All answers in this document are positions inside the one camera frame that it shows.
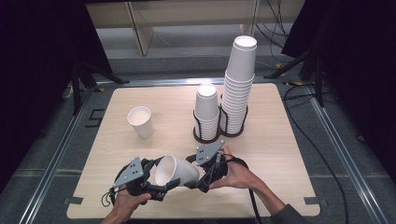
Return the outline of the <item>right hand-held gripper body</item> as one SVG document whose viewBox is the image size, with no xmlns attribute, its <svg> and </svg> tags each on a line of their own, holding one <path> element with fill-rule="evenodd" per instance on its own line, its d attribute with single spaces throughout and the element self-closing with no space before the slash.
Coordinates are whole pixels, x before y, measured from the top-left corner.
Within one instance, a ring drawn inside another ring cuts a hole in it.
<svg viewBox="0 0 396 224">
<path fill-rule="evenodd" d="M 224 141 L 210 143 L 196 150 L 196 165 L 204 170 L 204 175 L 196 183 L 196 188 L 202 192 L 209 191 L 209 185 L 227 175 L 226 160 L 220 151 Z"/>
</svg>

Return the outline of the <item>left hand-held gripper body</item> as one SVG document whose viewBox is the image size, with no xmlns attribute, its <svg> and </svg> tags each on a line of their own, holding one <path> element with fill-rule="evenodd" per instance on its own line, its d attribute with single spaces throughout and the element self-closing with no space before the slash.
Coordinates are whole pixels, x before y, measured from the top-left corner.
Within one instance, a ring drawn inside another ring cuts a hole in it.
<svg viewBox="0 0 396 224">
<path fill-rule="evenodd" d="M 154 192 L 155 185 L 150 184 L 149 180 L 144 177 L 141 161 L 139 157 L 136 157 L 119 171 L 112 185 L 112 200 L 115 200 L 116 194 L 123 189 L 133 196 L 149 193 L 151 200 L 163 200 L 163 194 L 156 194 Z"/>
</svg>

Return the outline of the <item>black wire cup holder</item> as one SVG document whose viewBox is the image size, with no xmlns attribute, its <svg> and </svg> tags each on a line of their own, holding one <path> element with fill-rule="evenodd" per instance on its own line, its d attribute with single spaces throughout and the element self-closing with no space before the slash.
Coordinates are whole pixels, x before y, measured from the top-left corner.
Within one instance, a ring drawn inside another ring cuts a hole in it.
<svg viewBox="0 0 396 224">
<path fill-rule="evenodd" d="M 216 116 L 211 120 L 205 120 L 200 119 L 196 113 L 193 113 L 193 117 L 194 127 L 192 133 L 196 141 L 203 144 L 209 144 L 219 139 L 219 116 Z"/>
<path fill-rule="evenodd" d="M 238 104 L 225 93 L 221 95 L 221 104 L 219 106 L 220 131 L 225 136 L 238 136 L 245 128 L 245 122 L 248 116 L 248 105 Z"/>
</svg>

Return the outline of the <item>white paper cup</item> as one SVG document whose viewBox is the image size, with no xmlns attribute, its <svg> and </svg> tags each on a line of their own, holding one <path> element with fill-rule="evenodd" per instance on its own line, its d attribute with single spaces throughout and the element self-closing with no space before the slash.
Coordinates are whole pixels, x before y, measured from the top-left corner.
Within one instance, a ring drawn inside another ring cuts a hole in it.
<svg viewBox="0 0 396 224">
<path fill-rule="evenodd" d="M 195 184 L 199 180 L 200 173 L 191 163 L 168 155 L 161 158 L 155 171 L 155 182 L 159 186 L 164 186 L 170 181 L 179 179 L 179 185 Z"/>
<path fill-rule="evenodd" d="M 127 116 L 127 121 L 142 139 L 147 139 L 153 134 L 151 111 L 145 106 L 133 108 Z"/>
</svg>

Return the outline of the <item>short stack of paper cups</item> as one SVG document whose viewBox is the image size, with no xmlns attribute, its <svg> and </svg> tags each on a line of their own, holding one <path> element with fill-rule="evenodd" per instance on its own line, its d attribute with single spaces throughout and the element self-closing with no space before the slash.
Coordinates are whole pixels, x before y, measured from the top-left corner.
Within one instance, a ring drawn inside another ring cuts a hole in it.
<svg viewBox="0 0 396 224">
<path fill-rule="evenodd" d="M 213 84 L 203 83 L 199 86 L 193 115 L 195 135 L 200 141 L 212 141 L 218 136 L 218 92 Z"/>
</svg>

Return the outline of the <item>tall stack of paper cups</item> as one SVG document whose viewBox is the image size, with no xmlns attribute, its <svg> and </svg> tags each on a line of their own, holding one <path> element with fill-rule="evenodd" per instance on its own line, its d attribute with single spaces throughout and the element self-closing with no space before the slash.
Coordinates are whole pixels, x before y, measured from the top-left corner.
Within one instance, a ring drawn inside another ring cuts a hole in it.
<svg viewBox="0 0 396 224">
<path fill-rule="evenodd" d="M 233 41 L 228 65 L 224 75 L 223 93 L 238 104 L 248 104 L 255 77 L 257 40 L 240 35 Z"/>
</svg>

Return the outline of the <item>person's left hand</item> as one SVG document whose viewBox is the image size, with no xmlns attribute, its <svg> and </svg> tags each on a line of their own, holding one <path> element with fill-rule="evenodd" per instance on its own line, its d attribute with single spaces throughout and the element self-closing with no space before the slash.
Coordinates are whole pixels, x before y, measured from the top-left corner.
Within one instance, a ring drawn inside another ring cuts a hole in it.
<svg viewBox="0 0 396 224">
<path fill-rule="evenodd" d="M 149 193 L 138 196 L 131 195 L 126 189 L 117 194 L 115 205 L 109 214 L 119 214 L 122 217 L 131 217 L 140 204 L 146 203 L 151 198 Z"/>
</svg>

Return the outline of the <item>person's right hand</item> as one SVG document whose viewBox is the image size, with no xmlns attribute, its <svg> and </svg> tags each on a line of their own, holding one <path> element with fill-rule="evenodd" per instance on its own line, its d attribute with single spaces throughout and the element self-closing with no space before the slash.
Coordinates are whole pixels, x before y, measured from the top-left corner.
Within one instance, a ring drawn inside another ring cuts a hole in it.
<svg viewBox="0 0 396 224">
<path fill-rule="evenodd" d="M 224 146 L 220 149 L 227 161 L 228 172 L 222 179 L 216 180 L 209 185 L 210 189 L 218 189 L 223 187 L 232 187 L 237 189 L 252 189 L 254 191 L 262 189 L 265 183 L 254 175 L 244 165 L 232 161 L 233 155 L 231 150 Z"/>
</svg>

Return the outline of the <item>black tape floor mark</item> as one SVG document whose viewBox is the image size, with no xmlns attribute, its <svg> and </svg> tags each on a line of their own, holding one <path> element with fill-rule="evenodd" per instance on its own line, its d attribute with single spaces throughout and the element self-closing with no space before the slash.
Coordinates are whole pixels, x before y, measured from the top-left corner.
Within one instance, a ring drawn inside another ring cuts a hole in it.
<svg viewBox="0 0 396 224">
<path fill-rule="evenodd" d="M 101 125 L 103 117 L 104 117 L 105 110 L 104 109 L 93 109 L 87 124 L 85 125 L 86 128 L 97 128 Z"/>
</svg>

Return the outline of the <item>black tripod stand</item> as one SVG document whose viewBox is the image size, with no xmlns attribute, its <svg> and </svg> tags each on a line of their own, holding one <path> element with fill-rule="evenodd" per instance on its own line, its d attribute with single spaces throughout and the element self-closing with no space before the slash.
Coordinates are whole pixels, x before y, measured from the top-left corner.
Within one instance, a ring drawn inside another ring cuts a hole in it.
<svg viewBox="0 0 396 224">
<path fill-rule="evenodd" d="M 71 82 L 72 82 L 72 91 L 74 93 L 73 96 L 74 115 L 76 115 L 78 111 L 82 108 L 82 100 L 80 97 L 80 84 L 83 84 L 83 86 L 88 89 L 95 88 L 97 85 L 97 82 L 92 76 L 93 74 L 99 74 L 102 77 L 105 77 L 117 84 L 128 83 L 128 80 L 124 80 L 119 77 L 116 77 L 111 72 L 107 72 L 105 69 L 95 66 L 92 63 L 86 61 L 73 62 L 71 68 Z"/>
<path fill-rule="evenodd" d="M 297 58 L 293 59 L 291 62 L 283 66 L 283 72 L 286 73 L 291 68 L 294 68 L 299 63 L 303 64 L 300 70 L 299 77 L 302 81 L 310 80 L 311 78 L 315 81 L 315 91 L 314 96 L 318 104 L 323 107 L 323 93 L 322 93 L 322 57 L 318 49 L 309 49 L 302 53 Z M 271 75 L 264 76 L 264 78 L 277 78 L 275 76 L 276 72 Z"/>
</svg>

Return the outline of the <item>beige wooden furniture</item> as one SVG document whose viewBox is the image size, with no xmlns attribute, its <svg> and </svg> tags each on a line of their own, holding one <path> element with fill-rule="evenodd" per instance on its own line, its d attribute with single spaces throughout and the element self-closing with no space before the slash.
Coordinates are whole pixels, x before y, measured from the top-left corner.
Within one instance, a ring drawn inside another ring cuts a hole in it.
<svg viewBox="0 0 396 224">
<path fill-rule="evenodd" d="M 139 53 L 146 55 L 154 27 L 246 24 L 252 26 L 260 0 L 103 0 L 86 3 L 97 29 L 132 28 Z"/>
</svg>

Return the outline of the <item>black curtain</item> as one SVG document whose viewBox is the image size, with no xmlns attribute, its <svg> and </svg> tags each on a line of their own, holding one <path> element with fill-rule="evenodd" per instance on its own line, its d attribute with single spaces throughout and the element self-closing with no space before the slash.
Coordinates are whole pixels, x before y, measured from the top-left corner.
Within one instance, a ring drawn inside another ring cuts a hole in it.
<svg viewBox="0 0 396 224">
<path fill-rule="evenodd" d="M 0 193 L 80 62 L 112 69 L 89 0 L 0 0 Z"/>
<path fill-rule="evenodd" d="M 323 66 L 361 135 L 396 182 L 396 0 L 305 0 L 282 52 L 308 50 L 331 4 Z"/>
</svg>

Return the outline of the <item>metal floor rail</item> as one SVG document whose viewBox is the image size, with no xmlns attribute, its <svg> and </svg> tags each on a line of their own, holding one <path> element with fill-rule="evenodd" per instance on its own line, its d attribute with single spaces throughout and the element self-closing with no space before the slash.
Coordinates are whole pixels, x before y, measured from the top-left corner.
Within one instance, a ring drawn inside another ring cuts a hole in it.
<svg viewBox="0 0 396 224">
<path fill-rule="evenodd" d="M 21 216 L 19 224 L 32 224 L 33 221 L 35 220 L 35 216 L 49 191 L 50 185 L 53 181 L 53 178 L 55 177 L 59 164 L 62 161 L 64 157 L 64 153 L 66 152 L 69 146 L 70 139 L 78 126 L 83 110 L 85 109 L 86 104 L 91 98 L 93 92 L 94 89 L 87 89 L 84 91 L 81 106 L 77 110 L 76 114 L 73 115 L 70 121 L 68 122 L 67 127 L 65 128 L 65 131 L 63 133 L 63 136 L 59 144 L 57 145 L 54 154 L 51 157 L 51 160 L 49 161 L 49 165 L 42 173 L 40 181 L 35 189 L 35 192 L 31 197 L 31 199 L 29 200 Z"/>
<path fill-rule="evenodd" d="M 379 201 L 375 197 L 371 187 L 361 174 L 357 164 L 351 157 L 339 132 L 337 132 L 336 128 L 334 127 L 325 107 L 319 104 L 317 97 L 315 97 L 313 100 L 312 105 L 316 110 L 321 124 L 332 141 L 332 145 L 373 223 L 389 224 L 389 219 L 384 213 L 384 210 L 381 208 Z"/>
</svg>

